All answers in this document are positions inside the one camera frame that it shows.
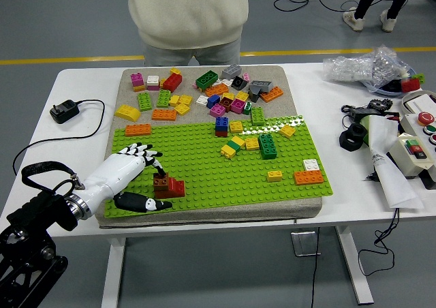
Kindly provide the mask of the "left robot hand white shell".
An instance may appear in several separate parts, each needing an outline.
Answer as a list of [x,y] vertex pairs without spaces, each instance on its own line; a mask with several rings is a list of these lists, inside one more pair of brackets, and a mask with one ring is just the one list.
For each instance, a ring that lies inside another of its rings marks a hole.
[[162,165],[157,160],[162,153],[153,151],[151,144],[134,143],[110,155],[84,181],[84,190],[76,195],[85,202],[90,214],[97,211],[104,200],[113,199],[118,209],[146,213],[172,207],[172,203],[149,198],[144,195],[126,192],[125,188],[147,166],[153,166],[158,174],[165,176]]

